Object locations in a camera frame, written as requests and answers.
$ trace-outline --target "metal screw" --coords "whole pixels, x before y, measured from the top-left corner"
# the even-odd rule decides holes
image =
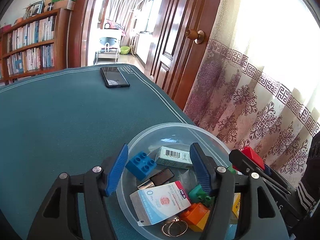
[[[100,166],[95,166],[95,167],[92,168],[92,171],[93,171],[94,173],[98,173],[98,172],[100,172],[101,170],[102,170],[102,168],[101,168]]]
[[[219,167],[217,168],[217,171],[219,171],[219,172],[221,172],[221,173],[224,173],[224,172],[227,171],[227,169],[226,169],[225,167],[223,167],[223,166],[219,166]]]
[[[65,179],[66,177],[68,177],[68,174],[67,173],[61,173],[60,175],[59,175],[59,178],[60,179]]]
[[[251,177],[253,177],[254,179],[258,179],[259,178],[259,174],[258,173],[251,173]]]

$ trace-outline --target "phone screen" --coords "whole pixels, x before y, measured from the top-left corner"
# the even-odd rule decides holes
[[[103,67],[102,71],[109,86],[128,84],[117,67]]]

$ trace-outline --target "smartphone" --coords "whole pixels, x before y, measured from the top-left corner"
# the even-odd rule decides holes
[[[102,67],[100,70],[107,88],[130,87],[117,67]]]

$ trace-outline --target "barcode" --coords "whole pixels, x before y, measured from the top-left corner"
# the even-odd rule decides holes
[[[174,152],[174,151],[165,150],[165,155],[166,155],[166,156],[173,157],[173,158],[177,158],[177,159],[180,158],[180,153],[179,153],[179,152]]]

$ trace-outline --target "floor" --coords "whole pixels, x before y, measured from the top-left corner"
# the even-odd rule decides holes
[[[100,58],[98,61],[98,65],[103,65],[103,64],[114,64],[115,60],[111,59],[111,58]],[[140,61],[134,57],[131,54],[127,54],[127,55],[120,55],[119,60],[118,60],[119,64],[131,64],[136,66],[142,73],[144,73],[144,67],[142,66],[142,64],[140,63]]]

